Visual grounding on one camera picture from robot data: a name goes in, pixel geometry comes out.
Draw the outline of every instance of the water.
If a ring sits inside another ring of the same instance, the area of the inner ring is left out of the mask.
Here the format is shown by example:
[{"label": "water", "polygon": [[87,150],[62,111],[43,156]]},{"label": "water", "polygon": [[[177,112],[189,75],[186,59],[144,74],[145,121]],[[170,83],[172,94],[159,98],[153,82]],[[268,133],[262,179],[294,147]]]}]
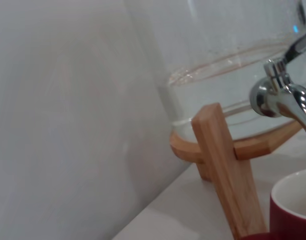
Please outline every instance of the water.
[{"label": "water", "polygon": [[[158,86],[172,126],[184,139],[195,142],[192,117],[206,104],[220,103],[233,139],[266,132],[290,121],[256,114],[249,105],[253,85],[265,77],[263,64],[281,55],[287,46],[272,44],[226,56],[192,69],[179,69]],[[288,67],[293,81],[306,86],[306,54]]]}]

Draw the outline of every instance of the wooden frame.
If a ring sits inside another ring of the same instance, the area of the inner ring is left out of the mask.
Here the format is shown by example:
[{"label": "wooden frame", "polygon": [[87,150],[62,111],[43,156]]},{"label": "wooden frame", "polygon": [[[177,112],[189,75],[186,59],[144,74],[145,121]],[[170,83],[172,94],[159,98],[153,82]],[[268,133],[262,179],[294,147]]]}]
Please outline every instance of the wooden frame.
[{"label": "wooden frame", "polygon": [[249,159],[271,153],[301,126],[291,122],[269,133],[233,141],[222,108],[215,103],[196,114],[192,127],[198,143],[172,133],[174,154],[196,163],[201,178],[214,183],[234,239],[266,232]]}]

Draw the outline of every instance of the metal spigot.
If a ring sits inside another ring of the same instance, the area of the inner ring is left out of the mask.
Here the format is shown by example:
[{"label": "metal spigot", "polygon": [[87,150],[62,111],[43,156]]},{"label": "metal spigot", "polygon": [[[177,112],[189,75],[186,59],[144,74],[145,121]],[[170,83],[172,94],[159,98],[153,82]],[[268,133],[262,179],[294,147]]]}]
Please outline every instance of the metal spigot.
[{"label": "metal spigot", "polygon": [[293,118],[306,131],[306,88],[294,84],[286,71],[286,65],[305,51],[306,34],[295,41],[283,57],[267,61],[264,65],[267,77],[252,88],[250,102],[258,114]]}]

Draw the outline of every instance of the glass jar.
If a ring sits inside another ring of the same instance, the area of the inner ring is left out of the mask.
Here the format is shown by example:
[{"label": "glass jar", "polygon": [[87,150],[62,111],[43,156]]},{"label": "glass jar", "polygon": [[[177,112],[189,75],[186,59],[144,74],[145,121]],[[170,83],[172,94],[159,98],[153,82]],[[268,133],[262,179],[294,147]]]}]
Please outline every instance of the glass jar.
[{"label": "glass jar", "polygon": [[[257,115],[249,91],[306,31],[301,0],[125,0],[174,130],[195,142],[191,119],[220,103],[233,139],[291,121]],[[288,66],[306,87],[306,53]]]}]

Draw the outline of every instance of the wooden leg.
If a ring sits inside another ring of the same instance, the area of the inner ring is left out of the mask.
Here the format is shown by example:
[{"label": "wooden leg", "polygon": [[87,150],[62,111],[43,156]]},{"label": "wooden leg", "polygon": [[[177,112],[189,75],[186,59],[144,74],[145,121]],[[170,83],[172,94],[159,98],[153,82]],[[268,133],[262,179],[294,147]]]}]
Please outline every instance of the wooden leg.
[{"label": "wooden leg", "polygon": [[237,160],[221,106],[204,106],[192,126],[234,239],[266,232],[250,161]]},{"label": "wooden leg", "polygon": [[208,172],[208,169],[206,167],[206,164],[197,163],[196,166],[197,166],[197,169],[199,171],[199,175],[201,176],[202,180],[211,182],[211,177],[209,176],[209,172]]}]

